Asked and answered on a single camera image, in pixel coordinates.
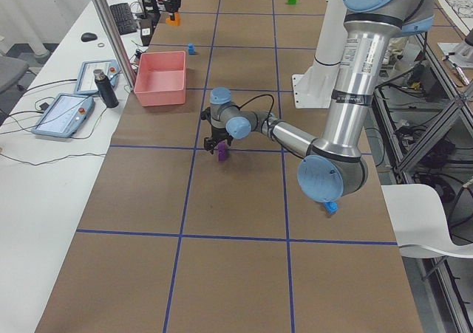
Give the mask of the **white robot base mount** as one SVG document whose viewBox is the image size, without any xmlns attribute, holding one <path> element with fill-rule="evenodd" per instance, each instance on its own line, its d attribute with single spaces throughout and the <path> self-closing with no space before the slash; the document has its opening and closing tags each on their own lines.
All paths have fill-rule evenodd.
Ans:
<svg viewBox="0 0 473 333">
<path fill-rule="evenodd" d="M 328 0 L 313 64 L 303 75 L 292 76 L 296 108 L 325 109 L 330 105 L 347 40 L 346 12 L 342 0 Z"/>
</svg>

